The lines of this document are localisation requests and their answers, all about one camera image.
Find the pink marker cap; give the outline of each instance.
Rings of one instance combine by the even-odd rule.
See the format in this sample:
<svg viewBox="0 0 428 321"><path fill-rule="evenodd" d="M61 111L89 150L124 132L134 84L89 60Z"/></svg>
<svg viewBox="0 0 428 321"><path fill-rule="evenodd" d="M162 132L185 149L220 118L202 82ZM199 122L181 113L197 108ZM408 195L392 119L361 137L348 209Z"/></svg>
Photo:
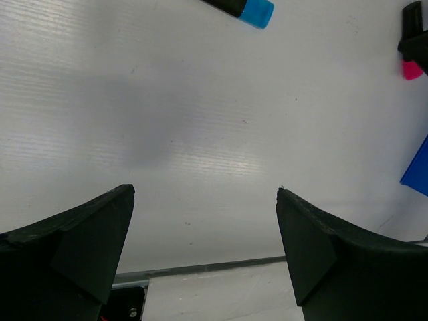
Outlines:
<svg viewBox="0 0 428 321"><path fill-rule="evenodd" d="M415 62L403 60L403 77L406 80L413 80L423 74L422 69Z"/></svg>

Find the blue marker cap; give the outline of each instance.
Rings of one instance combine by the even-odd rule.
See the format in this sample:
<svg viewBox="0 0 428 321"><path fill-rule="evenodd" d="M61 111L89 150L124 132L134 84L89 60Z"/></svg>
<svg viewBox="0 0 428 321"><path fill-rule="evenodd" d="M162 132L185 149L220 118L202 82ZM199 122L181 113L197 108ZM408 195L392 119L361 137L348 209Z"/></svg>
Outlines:
<svg viewBox="0 0 428 321"><path fill-rule="evenodd" d="M239 20L256 28L265 29L274 12L274 4L268 0L247 0Z"/></svg>

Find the screw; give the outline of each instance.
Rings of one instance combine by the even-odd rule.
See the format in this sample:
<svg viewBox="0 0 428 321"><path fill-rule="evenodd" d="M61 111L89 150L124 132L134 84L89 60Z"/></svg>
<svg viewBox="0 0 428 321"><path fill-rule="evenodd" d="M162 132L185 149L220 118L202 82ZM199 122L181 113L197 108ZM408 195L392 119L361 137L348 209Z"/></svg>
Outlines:
<svg viewBox="0 0 428 321"><path fill-rule="evenodd" d="M132 308L129 310L129 316L131 318L135 318L137 314L138 314L138 312L136 311L136 308Z"/></svg>

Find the white table surface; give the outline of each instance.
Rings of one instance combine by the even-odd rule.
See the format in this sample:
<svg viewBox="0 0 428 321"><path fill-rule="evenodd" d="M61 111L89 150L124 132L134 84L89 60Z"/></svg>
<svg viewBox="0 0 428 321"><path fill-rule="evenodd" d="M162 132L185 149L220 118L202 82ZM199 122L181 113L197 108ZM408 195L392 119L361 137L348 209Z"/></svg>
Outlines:
<svg viewBox="0 0 428 321"><path fill-rule="evenodd" d="M361 227L428 234L399 179L428 134L399 0L275 0L256 30L198 0L0 2L0 232L122 183L119 272L283 255L280 185Z"/></svg>
<svg viewBox="0 0 428 321"><path fill-rule="evenodd" d="M143 321L304 321L285 262L150 279Z"/></svg>

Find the blue object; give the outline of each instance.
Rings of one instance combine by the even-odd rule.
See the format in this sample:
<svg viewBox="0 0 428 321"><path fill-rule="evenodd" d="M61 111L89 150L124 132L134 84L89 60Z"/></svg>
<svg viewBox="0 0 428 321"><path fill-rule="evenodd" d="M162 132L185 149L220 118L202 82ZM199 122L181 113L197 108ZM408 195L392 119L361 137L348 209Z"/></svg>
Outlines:
<svg viewBox="0 0 428 321"><path fill-rule="evenodd" d="M416 153L400 183L428 196L428 137Z"/></svg>
<svg viewBox="0 0 428 321"><path fill-rule="evenodd" d="M274 4L268 0L247 0L239 19L254 27L265 29L273 12Z"/></svg>

